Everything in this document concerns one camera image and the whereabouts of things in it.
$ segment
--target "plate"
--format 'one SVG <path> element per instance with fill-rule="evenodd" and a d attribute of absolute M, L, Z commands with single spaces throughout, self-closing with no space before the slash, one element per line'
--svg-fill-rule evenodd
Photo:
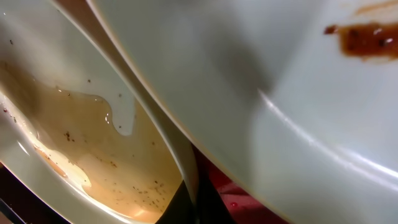
<path fill-rule="evenodd" d="M 397 21 L 394 2 L 88 2 L 167 115 L 264 205 L 293 223 L 398 221 L 398 64 L 323 34 Z"/>
<path fill-rule="evenodd" d="M 47 1 L 4 2 L 0 4 L 0 11 L 0 29 L 2 30 L 0 36 L 2 67 L 0 77 L 2 83 L 4 84 L 5 79 L 10 77 L 3 70 L 10 72 L 11 78 L 17 76 L 17 74 L 28 73 L 34 77 L 33 82 L 42 83 L 40 86 L 42 88 L 36 90 L 35 88 L 26 88 L 23 85 L 20 89 L 18 89 L 20 86 L 18 88 L 7 88 L 7 86 L 1 85 L 1 108 L 3 112 L 0 115 L 0 130 L 3 134 L 0 139 L 0 161 L 23 184 L 72 223 L 83 221 L 84 223 L 143 223 L 145 220 L 145 222 L 153 223 L 154 220 L 145 218 L 145 216 L 157 209 L 164 211 L 182 179 L 187 183 L 187 188 L 191 190 L 190 193 L 192 194 L 192 189 L 197 184 L 197 182 L 192 181 L 197 176 L 189 141 L 163 114 L 141 84 L 137 80 L 126 78 L 128 74 L 123 70 L 121 71 L 119 64 L 115 62 L 117 59 L 111 58 L 107 55 L 108 52 L 98 47 L 101 42 L 90 39 L 89 37 L 92 36 L 89 36 L 90 33 L 88 32 L 82 31 L 84 33 L 82 34 Z M 7 91 L 13 92 L 16 90 L 21 92 L 3 95 Z M 60 110 L 63 107 L 62 104 L 57 105 L 52 113 L 47 111 L 50 112 L 44 116 L 47 117 L 45 119 L 47 121 L 39 122 L 41 118 L 38 114 L 45 113 L 43 108 L 46 105 L 51 106 L 47 102 L 48 98 L 39 102 L 41 106 L 38 109 L 42 111 L 35 110 L 34 113 L 24 113 L 27 110 L 21 109 L 23 107 L 15 108 L 17 101 L 9 100 L 10 98 L 18 98 L 19 93 L 26 91 L 31 93 L 25 95 L 27 99 L 31 100 L 27 104 L 38 103 L 35 101 L 36 99 L 43 100 L 39 97 L 42 90 L 51 90 L 52 97 L 58 98 L 56 96 L 58 94 L 63 98 L 58 98 L 59 100 L 54 101 L 53 105 L 57 105 L 65 97 L 75 97 L 73 101 L 83 100 L 80 103 L 87 104 L 91 104 L 89 99 L 98 100 L 99 103 L 102 101 L 103 105 L 107 105 L 106 102 L 109 102 L 109 107 L 106 107 L 107 110 L 111 110 L 111 114 L 110 116 L 104 114 L 103 118 L 105 119 L 101 118 L 101 121 L 109 126 L 110 131 L 106 137 L 109 138 L 112 132 L 121 136 L 121 138 L 124 138 L 123 136 L 137 136 L 136 146 L 123 152 L 119 151 L 120 155 L 118 155 L 118 150 L 109 147 L 109 150 L 112 150 L 113 153 L 106 155 L 109 151 L 100 152 L 100 154 L 105 153 L 102 155 L 104 157 L 93 153 L 94 149 L 91 149 L 91 152 L 80 151 L 83 153 L 78 156 L 76 161 L 65 156 L 76 156 L 75 153 L 79 153 L 79 146 L 76 146 L 73 151 L 63 151 L 63 153 L 52 150 L 49 146 L 65 147 L 67 144 L 73 142 L 76 144 L 79 141 L 82 144 L 85 142 L 90 145 L 91 133 L 83 133 L 80 136 L 83 138 L 80 139 L 79 134 L 77 134 L 78 130 L 75 129 L 75 126 L 79 124 L 68 121 L 68 118 L 63 121 L 56 119 L 57 114 L 62 113 L 62 110 Z M 84 110 L 75 110 L 75 112 L 84 113 Z M 45 128 L 46 123 L 50 123 L 53 118 L 55 123 L 60 125 L 59 127 L 66 128 L 69 126 L 68 131 L 60 135 L 63 136 L 61 138 L 64 138 L 65 141 L 61 144 L 57 143 L 56 138 L 52 138 L 57 130 L 48 131 Z M 159 141 L 147 139 L 147 134 L 152 137 L 156 135 Z M 42 141 L 44 141 L 43 139 L 51 139 L 53 142 L 49 141 L 48 144 L 42 144 L 42 142 L 37 141 L 37 138 Z M 134 162 L 137 167 L 130 167 L 132 169 L 129 170 L 131 163 L 122 154 L 129 154 L 129 157 L 132 157 L 129 158 L 130 160 L 135 159 L 134 156 L 137 157 L 138 161 Z M 99 161 L 108 161 L 109 164 L 99 164 Z M 123 179 L 123 175 L 127 173 L 117 171 L 122 168 L 135 174 L 132 177 L 125 176 Z M 89 169 L 91 171 L 100 170 L 102 174 L 95 177 L 92 172 L 92 175 L 89 175 Z M 114 175 L 114 182 L 111 182 L 112 175 Z M 89 185 L 93 187 L 96 184 L 99 184 L 100 187 L 109 188 L 106 184 L 98 182 L 100 178 L 105 176 L 109 180 L 103 179 L 102 181 L 109 181 L 114 189 L 113 193 L 111 189 L 105 190 L 104 197 L 101 197 L 102 195 L 98 195 L 98 192 L 85 189 Z M 164 181 L 152 180 L 155 176 L 164 179 Z M 135 191 L 128 189 L 127 192 L 124 192 L 123 188 L 126 188 L 127 180 L 130 182 L 129 184 L 132 181 L 135 182 L 134 186 L 136 187 L 141 184 L 148 187 L 148 190 L 145 187 L 140 190 L 135 189 L 136 195 L 142 192 L 146 194 L 145 198 L 152 198 L 153 193 L 162 194 L 160 198 L 152 198 L 152 200 L 159 200 L 159 202 L 156 200 L 156 205 L 160 207 L 157 208 L 155 204 L 152 205 L 148 201 L 148 205 L 140 205 L 141 208 L 131 207 L 129 211 L 123 211 L 121 201 L 125 200 L 125 197 L 131 196 L 128 192 Z M 113 198 L 115 195 L 111 196 L 109 193 L 124 195 L 121 195 L 123 197 Z"/>

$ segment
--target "oily liquid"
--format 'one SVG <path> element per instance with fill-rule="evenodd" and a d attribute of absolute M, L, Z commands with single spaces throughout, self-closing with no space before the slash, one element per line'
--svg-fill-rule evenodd
<path fill-rule="evenodd" d="M 139 103 L 135 103 L 132 134 L 123 136 L 113 126 L 111 108 L 101 97 L 49 88 L 6 62 L 0 63 L 0 69 L 8 72 L 0 76 L 7 96 L 32 123 L 45 147 L 84 172 L 88 180 L 82 188 L 90 197 L 138 221 L 159 219 L 182 178 Z M 37 152 L 69 178 L 68 171 L 52 161 L 54 153 Z"/>
<path fill-rule="evenodd" d="M 398 58 L 398 23 L 333 25 L 324 34 L 338 34 L 341 50 L 347 56 Z"/>

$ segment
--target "white plate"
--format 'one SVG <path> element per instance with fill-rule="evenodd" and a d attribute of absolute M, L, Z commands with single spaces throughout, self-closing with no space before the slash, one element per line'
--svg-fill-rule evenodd
<path fill-rule="evenodd" d="M 323 35 L 398 19 L 354 16 L 375 2 L 89 0 L 175 124 L 263 204 L 294 223 L 397 223 L 398 63 Z"/>
<path fill-rule="evenodd" d="M 113 124 L 123 135 L 132 133 L 134 111 L 138 106 L 133 103 L 135 96 L 170 149 L 194 198 L 197 174 L 189 141 L 136 78 L 121 71 L 120 64 L 115 62 L 117 59 L 107 55 L 109 51 L 98 51 L 101 42 L 95 42 L 95 47 L 91 45 L 90 41 L 95 40 L 86 39 L 47 1 L 6 1 L 0 4 L 0 11 L 0 60 L 29 72 L 48 86 L 101 96 L 109 102 Z M 87 84 L 88 79 L 96 85 Z M 3 106 L 12 106 L 1 98 Z M 72 223 L 140 223 L 98 203 L 76 185 L 59 177 L 36 154 L 32 139 L 19 133 L 19 123 L 14 124 L 5 114 L 1 113 L 0 121 L 0 161 L 45 203 Z"/>

